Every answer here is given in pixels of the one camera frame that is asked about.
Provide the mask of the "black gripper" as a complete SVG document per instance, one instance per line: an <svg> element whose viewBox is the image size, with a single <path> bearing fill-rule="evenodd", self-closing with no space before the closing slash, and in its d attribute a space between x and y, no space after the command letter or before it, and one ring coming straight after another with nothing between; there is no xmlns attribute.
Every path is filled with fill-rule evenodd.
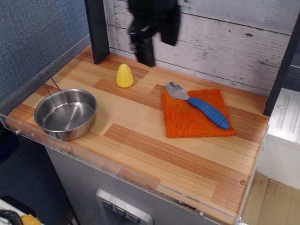
<svg viewBox="0 0 300 225"><path fill-rule="evenodd" d="M161 34L161 41L175 46L180 29L180 6L176 0L129 0L128 9L134 16L129 28L138 62L153 67L152 36Z"/></svg>

